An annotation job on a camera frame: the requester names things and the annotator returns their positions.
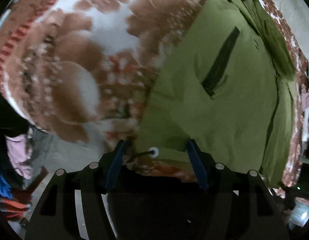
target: jacket pocket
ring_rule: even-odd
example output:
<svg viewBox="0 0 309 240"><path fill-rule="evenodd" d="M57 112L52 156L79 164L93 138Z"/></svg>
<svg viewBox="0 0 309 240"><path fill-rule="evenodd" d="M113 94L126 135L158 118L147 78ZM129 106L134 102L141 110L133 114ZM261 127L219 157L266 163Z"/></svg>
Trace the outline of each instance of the jacket pocket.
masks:
<svg viewBox="0 0 309 240"><path fill-rule="evenodd" d="M206 76L205 80L202 82L202 87L207 92L210 97L215 95L215 90L226 82L227 77L224 77L226 67L230 55L235 47L236 41L239 37L240 31L237 27L234 27L228 38L222 45L213 66Z"/></svg>

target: pink garment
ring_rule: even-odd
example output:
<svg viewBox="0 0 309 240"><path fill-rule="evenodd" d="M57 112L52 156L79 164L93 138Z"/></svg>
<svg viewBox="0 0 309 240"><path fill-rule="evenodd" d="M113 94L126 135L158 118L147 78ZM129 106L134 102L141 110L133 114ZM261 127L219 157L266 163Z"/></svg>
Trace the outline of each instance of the pink garment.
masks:
<svg viewBox="0 0 309 240"><path fill-rule="evenodd" d="M33 169L26 164L31 158L32 148L27 147L27 135L22 134L14 138L6 136L8 156L16 172L26 179L31 179Z"/></svg>
<svg viewBox="0 0 309 240"><path fill-rule="evenodd" d="M306 110L309 107L309 93L301 94L302 109Z"/></svg>

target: red striped border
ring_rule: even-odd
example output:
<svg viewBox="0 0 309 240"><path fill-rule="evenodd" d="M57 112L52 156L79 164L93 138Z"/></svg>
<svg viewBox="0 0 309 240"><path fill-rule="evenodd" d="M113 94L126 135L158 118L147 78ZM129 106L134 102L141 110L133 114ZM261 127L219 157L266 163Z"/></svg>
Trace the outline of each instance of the red striped border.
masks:
<svg viewBox="0 0 309 240"><path fill-rule="evenodd" d="M49 10L57 0L50 0L45 6L43 6L40 10L36 12L34 16L30 18L25 24L22 24L17 28L15 32L13 32L10 36L10 38L6 41L6 43L3 45L3 47L0 50L0 91L1 93L4 93L3 91L3 65L7 58L11 55L12 50L16 44L18 44L24 36L28 33L29 29L32 26L32 23L42 16L47 10Z"/></svg>

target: blue cloth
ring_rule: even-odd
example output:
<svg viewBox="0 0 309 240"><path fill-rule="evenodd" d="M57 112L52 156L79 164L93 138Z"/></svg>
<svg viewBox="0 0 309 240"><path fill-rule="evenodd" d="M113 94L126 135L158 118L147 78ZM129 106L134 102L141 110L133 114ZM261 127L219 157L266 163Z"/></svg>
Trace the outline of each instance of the blue cloth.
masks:
<svg viewBox="0 0 309 240"><path fill-rule="evenodd" d="M11 186L4 179L4 177L0 174L0 195L9 199L13 198L11 192Z"/></svg>

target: green fabric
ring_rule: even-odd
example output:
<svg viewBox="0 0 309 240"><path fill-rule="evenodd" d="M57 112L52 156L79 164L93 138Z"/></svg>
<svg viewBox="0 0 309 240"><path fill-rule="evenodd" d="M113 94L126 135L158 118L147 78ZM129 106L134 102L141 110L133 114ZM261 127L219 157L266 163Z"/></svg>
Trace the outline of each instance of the green fabric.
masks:
<svg viewBox="0 0 309 240"><path fill-rule="evenodd" d="M209 75L225 41L240 31L221 77ZM217 77L213 93L202 83ZM293 127L295 68L285 40L258 0L208 0L163 65L135 147L191 170L190 138L233 171L281 181Z"/></svg>

